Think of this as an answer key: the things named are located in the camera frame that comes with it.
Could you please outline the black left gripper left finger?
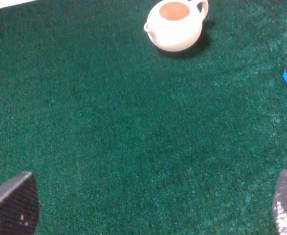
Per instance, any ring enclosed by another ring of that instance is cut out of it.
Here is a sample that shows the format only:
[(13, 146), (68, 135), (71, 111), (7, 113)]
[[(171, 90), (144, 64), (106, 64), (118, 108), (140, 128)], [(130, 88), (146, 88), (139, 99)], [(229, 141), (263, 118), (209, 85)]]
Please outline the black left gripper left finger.
[(22, 172), (0, 185), (0, 235), (33, 235), (39, 221), (35, 176)]

